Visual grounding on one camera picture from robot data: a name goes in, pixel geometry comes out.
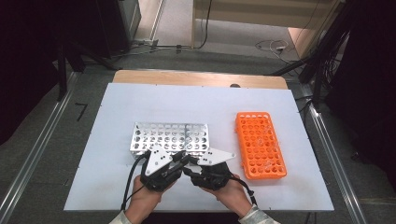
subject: gray floor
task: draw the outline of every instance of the gray floor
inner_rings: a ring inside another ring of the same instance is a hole
[[[116,65],[124,69],[147,68],[261,75],[275,71],[284,64],[280,60],[263,60],[259,57],[199,51],[183,51],[176,54],[173,50],[163,50],[150,54],[125,56],[120,58]],[[9,223],[107,223],[117,214],[116,211],[100,213],[63,211],[106,84],[111,82],[114,73],[101,65],[91,64],[88,65],[84,74],[78,77],[75,92]],[[284,78],[288,81],[288,86],[294,96],[296,98],[302,96],[300,84],[296,78],[291,75],[285,75]],[[12,138],[0,146],[0,183],[2,186],[0,193],[2,195],[37,139],[54,106],[56,97],[57,87],[43,98]],[[75,103],[88,104],[80,121],[77,121],[77,118],[81,107]],[[297,101],[297,104],[303,107],[304,101]],[[342,122],[333,117],[326,110],[325,105],[322,108],[322,115],[328,125],[333,143],[362,201],[361,205],[368,223],[392,223],[396,220],[395,204],[389,200],[395,197],[395,193],[386,176],[373,165],[354,162],[349,158],[354,150],[348,142],[348,135]],[[346,204],[309,116],[306,117],[306,129],[318,154],[318,163],[323,177],[329,183],[328,190],[335,208],[334,212],[318,213],[318,223],[351,223]],[[269,214],[281,223],[304,223],[306,217],[306,213],[298,212],[269,212]],[[165,222],[165,219],[163,222],[151,221],[150,223],[169,223]]]

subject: person's right hand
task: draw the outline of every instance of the person's right hand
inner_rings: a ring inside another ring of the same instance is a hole
[[[240,217],[244,217],[252,207],[252,204],[244,192],[244,188],[235,180],[229,180],[227,185],[222,189],[201,189],[215,195],[218,201],[221,201],[228,209],[235,212]]]

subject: gray sleeve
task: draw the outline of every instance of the gray sleeve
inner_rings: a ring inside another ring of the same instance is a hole
[[[280,224],[260,210],[256,204],[253,204],[250,211],[238,221],[242,224]]]
[[[118,216],[116,216],[111,222],[110,224],[132,224],[128,218],[125,216],[125,214],[123,213],[123,211],[121,211],[119,213]]]

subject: black fabric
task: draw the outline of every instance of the black fabric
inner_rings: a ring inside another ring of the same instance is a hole
[[[28,1],[0,3],[0,144],[58,80],[55,40],[28,9]]]
[[[387,172],[396,190],[396,3],[361,3],[326,104],[356,134],[354,147]]]

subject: white tabletop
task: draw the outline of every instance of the white tabletop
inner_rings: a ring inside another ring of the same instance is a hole
[[[241,167],[234,120],[237,112],[271,115],[288,171],[273,180],[247,180]],[[107,86],[64,210],[119,210],[134,157],[129,151],[135,122],[205,123],[210,146],[234,152],[230,170],[255,191],[262,210],[332,211],[291,91],[117,84]],[[140,174],[141,165],[136,174]],[[158,212],[224,212],[214,196],[182,176],[164,195]]]

